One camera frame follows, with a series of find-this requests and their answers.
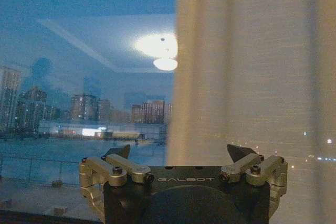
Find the low building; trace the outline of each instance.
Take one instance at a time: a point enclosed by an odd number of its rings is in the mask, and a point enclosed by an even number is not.
[[[143,124],[143,123],[64,123],[58,121],[41,121],[38,132],[54,137],[92,137],[97,132],[137,132],[143,138],[157,143],[164,143],[166,138],[166,125],[164,124]]]

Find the glass window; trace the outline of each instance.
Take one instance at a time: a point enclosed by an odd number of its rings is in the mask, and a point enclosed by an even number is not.
[[[165,138],[136,143],[134,133],[164,124],[172,103],[175,3],[0,0],[0,201],[10,199],[8,209],[53,215],[64,206],[64,216],[96,220],[76,190],[83,157],[130,144],[131,160],[164,164],[164,151],[152,149]],[[58,196],[45,187],[61,184]]]

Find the sheer curtain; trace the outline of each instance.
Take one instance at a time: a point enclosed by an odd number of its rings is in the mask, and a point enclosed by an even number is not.
[[[178,0],[166,163],[227,164],[228,143],[281,155],[288,192],[271,223],[333,223],[335,2]]]

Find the screw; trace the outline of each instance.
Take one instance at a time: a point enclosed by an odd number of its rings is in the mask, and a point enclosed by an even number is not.
[[[261,168],[258,165],[254,165],[251,167],[250,171],[252,174],[260,174]]]
[[[154,175],[151,173],[147,173],[146,176],[143,178],[143,182],[145,184],[150,184],[154,181]]]
[[[230,176],[227,174],[227,173],[221,173],[219,175],[219,179],[222,181],[222,182],[228,182],[229,179],[230,179]]]
[[[115,166],[112,169],[113,174],[122,174],[122,168],[120,166]]]

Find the railing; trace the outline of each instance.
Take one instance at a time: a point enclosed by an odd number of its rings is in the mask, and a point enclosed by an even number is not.
[[[0,155],[0,176],[28,183],[51,184],[61,180],[63,184],[78,185],[78,165],[70,161]]]
[[[139,164],[164,165],[163,144],[152,144],[150,148],[137,148],[132,151],[132,160]],[[18,179],[28,183],[51,184],[61,180],[66,185],[78,185],[79,162],[25,157],[22,153],[0,152],[0,176]]]

